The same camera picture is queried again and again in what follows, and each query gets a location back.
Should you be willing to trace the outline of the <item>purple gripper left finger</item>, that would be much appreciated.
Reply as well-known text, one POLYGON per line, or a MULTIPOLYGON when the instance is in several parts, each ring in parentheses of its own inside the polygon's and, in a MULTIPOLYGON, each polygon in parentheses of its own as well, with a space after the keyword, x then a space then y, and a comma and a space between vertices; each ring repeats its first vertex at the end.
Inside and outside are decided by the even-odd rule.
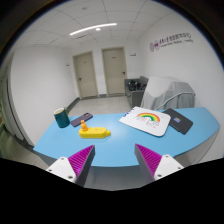
POLYGON ((60 157, 46 171, 79 186, 84 186, 94 156, 95 146, 90 145, 70 157, 60 157))

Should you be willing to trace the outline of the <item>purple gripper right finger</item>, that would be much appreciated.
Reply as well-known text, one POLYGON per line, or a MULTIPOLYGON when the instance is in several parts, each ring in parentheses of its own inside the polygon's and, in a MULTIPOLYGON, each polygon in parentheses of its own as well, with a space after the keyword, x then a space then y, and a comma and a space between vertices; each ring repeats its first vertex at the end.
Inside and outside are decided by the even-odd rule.
POLYGON ((134 154, 146 183, 151 183, 183 169, 172 156, 160 155, 145 146, 136 144, 134 154))

